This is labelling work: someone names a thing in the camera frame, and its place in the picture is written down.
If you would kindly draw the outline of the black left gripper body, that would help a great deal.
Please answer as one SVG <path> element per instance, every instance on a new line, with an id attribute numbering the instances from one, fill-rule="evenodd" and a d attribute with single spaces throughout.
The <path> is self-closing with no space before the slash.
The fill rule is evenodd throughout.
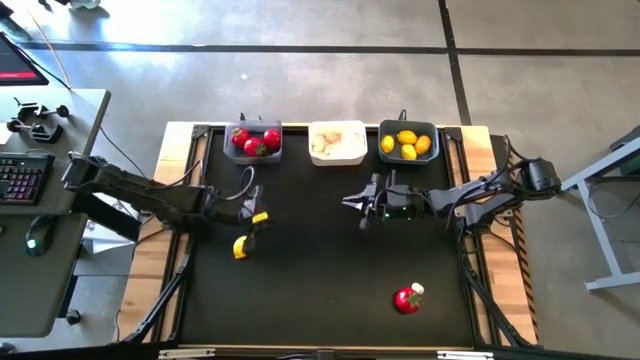
<path id="1" fill-rule="evenodd" d="M 250 229 L 259 225 L 260 230 L 271 225 L 272 219 L 260 197 L 245 197 L 238 201 L 210 200 L 204 205 L 207 220 Z"/>

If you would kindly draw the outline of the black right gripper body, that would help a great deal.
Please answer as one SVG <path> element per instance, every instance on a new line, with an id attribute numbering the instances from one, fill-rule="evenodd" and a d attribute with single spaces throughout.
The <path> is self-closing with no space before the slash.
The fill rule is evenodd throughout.
<path id="1" fill-rule="evenodd" d="M 370 182 L 377 183 L 377 195 L 371 202 L 371 222 L 374 218 L 382 221 L 395 218 L 411 220 L 432 210 L 425 193 L 398 183 L 395 172 L 391 172 L 385 180 L 382 180 L 381 174 L 374 173 Z"/>

